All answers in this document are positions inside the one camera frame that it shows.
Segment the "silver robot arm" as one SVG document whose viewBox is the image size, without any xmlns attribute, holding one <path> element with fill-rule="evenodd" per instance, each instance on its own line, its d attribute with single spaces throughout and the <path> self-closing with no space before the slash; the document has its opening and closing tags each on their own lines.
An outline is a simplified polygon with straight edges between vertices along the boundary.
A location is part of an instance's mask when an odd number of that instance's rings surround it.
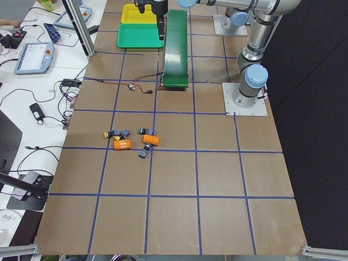
<svg viewBox="0 0 348 261">
<path fill-rule="evenodd" d="M 254 46 L 260 41 L 271 39 L 279 18 L 292 12 L 300 1 L 177 1 L 182 8 L 191 8 L 196 4 L 237 9 L 239 11 L 257 11 L 256 25 L 252 29 L 250 40 Z"/>
<path fill-rule="evenodd" d="M 272 18 L 259 11 L 249 41 L 238 55 L 241 83 L 233 94 L 233 101 L 241 108 L 252 108 L 256 104 L 259 91 L 268 79 L 268 71 L 260 61 L 273 25 Z"/>
</svg>

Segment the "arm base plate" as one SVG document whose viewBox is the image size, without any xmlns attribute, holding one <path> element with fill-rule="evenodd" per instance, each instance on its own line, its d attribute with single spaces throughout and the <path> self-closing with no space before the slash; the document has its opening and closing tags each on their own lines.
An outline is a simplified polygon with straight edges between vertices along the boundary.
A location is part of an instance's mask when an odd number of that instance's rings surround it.
<svg viewBox="0 0 348 261">
<path fill-rule="evenodd" d="M 215 35 L 220 36 L 247 36 L 245 24 L 248 22 L 248 14 L 238 12 L 231 17 L 226 15 L 213 15 Z"/>
<path fill-rule="evenodd" d="M 225 114 L 230 116 L 267 116 L 263 92 L 256 97 L 245 97 L 240 93 L 240 83 L 222 83 Z"/>
</svg>

